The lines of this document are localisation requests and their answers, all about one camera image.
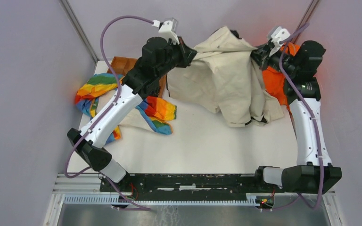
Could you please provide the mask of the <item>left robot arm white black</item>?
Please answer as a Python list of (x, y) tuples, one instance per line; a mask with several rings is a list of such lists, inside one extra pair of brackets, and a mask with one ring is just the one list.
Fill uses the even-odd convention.
[(117, 163), (104, 145), (116, 126), (159, 85), (159, 80), (173, 68), (191, 65), (197, 51), (188, 47), (182, 37), (173, 44), (161, 37), (149, 38), (141, 57), (125, 75), (118, 92), (97, 116), (81, 130), (71, 128), (67, 137), (75, 151), (94, 171), (105, 175), (117, 191), (129, 187), (127, 171)]

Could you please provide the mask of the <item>beige zip jacket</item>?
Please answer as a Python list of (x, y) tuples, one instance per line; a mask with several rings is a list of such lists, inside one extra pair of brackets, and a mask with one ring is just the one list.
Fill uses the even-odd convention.
[(268, 124), (284, 117), (278, 100), (267, 93), (263, 74), (250, 54), (255, 47), (224, 26), (193, 47), (190, 66), (167, 73), (169, 96), (221, 113), (230, 127)]

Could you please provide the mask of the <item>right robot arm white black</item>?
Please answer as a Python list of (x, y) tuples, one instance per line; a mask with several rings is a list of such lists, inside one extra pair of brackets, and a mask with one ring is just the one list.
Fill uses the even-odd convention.
[(342, 177), (340, 167), (333, 166), (321, 126), (321, 94), (315, 78), (325, 48), (313, 40), (305, 41), (292, 55), (274, 49), (271, 42), (252, 51), (251, 58), (262, 70), (269, 67), (285, 72), (283, 92), (293, 117), (297, 140), (296, 166), (285, 169), (260, 166), (253, 180), (254, 188), (266, 192), (277, 185), (285, 192), (325, 194)]

